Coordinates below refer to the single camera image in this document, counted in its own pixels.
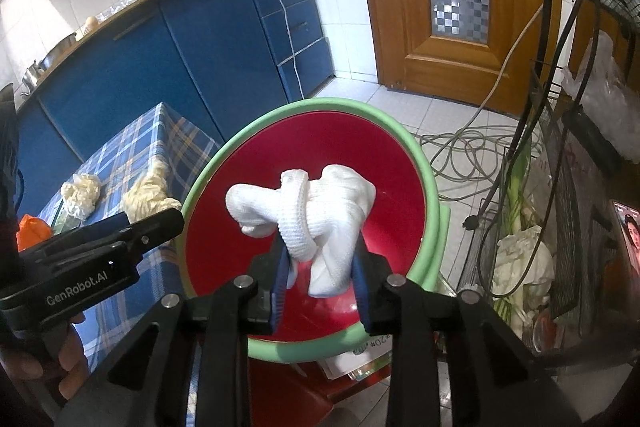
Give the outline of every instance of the plastic tub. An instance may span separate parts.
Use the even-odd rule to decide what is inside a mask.
[[[271,239],[246,237],[225,207],[236,183],[280,186],[287,169],[311,179],[328,164],[347,165],[376,186],[363,228],[367,247],[392,269],[434,289],[449,212],[438,203],[433,171],[414,137],[369,105],[342,98],[303,100],[278,108],[234,136],[201,173],[183,207],[178,238],[180,273],[189,296],[206,295],[243,273]],[[249,355],[271,362],[305,362],[354,349],[367,338],[353,291],[330,299],[306,294],[301,267],[287,292],[280,328],[269,339],[250,338]]]

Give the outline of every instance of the tile floor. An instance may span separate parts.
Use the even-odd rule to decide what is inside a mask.
[[[416,136],[455,132],[464,126],[476,112],[475,107],[461,103],[389,90],[384,86],[370,82],[346,78],[334,78],[316,96],[335,96],[370,103],[396,118]],[[513,132],[512,126],[516,124],[517,121],[513,118],[486,110],[481,112],[474,123],[475,126],[496,126],[491,127],[491,134]],[[432,158],[438,147],[425,144],[422,149],[428,158]],[[442,168],[444,155],[442,156],[433,163],[435,169]],[[482,168],[491,172],[495,167],[495,155],[483,152],[479,156]],[[458,171],[463,174],[469,174],[472,169],[463,152],[454,154],[454,163]],[[444,174],[454,174],[450,165],[443,172]],[[490,186],[488,182],[453,182],[441,176],[436,177],[436,183],[440,195],[449,198],[463,198],[481,188]],[[480,201],[481,195],[475,195],[466,197],[462,201],[446,203],[451,209],[451,221],[441,272],[454,288],[460,279],[473,235],[472,232],[466,232],[462,228],[462,222],[467,216],[475,213],[474,211],[479,208]],[[338,404],[331,416],[322,423],[322,427],[382,427],[385,424],[387,402],[388,380]],[[442,409],[442,425],[443,427],[451,425],[450,410],[444,408]]]

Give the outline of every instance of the cabinet handle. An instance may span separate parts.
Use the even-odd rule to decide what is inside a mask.
[[[304,28],[305,26],[309,26],[309,24],[307,22],[301,22],[300,24],[296,24],[295,26],[289,28],[289,31],[297,32],[300,28]]]
[[[136,28],[138,28],[139,26],[142,26],[145,22],[150,21],[151,19],[154,18],[154,14],[151,14],[147,17],[144,17],[143,19],[140,19],[137,22],[134,22],[131,26],[129,26],[127,29],[121,31],[120,33],[118,33],[114,38],[113,41],[117,41],[120,40],[121,38],[123,38],[125,35],[131,33],[133,30],[135,30]]]

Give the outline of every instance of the orange plastic bag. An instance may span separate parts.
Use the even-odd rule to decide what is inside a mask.
[[[20,230],[15,234],[18,240],[18,251],[31,248],[53,235],[51,227],[39,217],[24,214],[20,222]]]

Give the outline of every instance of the stainless steel pot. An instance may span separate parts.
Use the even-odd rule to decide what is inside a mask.
[[[47,54],[46,57],[40,62],[40,67],[43,71],[47,71],[52,65],[67,51],[71,46],[76,44],[76,34],[66,36],[58,44],[53,46],[53,49]]]
[[[33,64],[27,68],[22,77],[22,83],[26,86],[30,93],[32,93],[38,86],[38,79],[42,76],[44,71],[33,61]]]

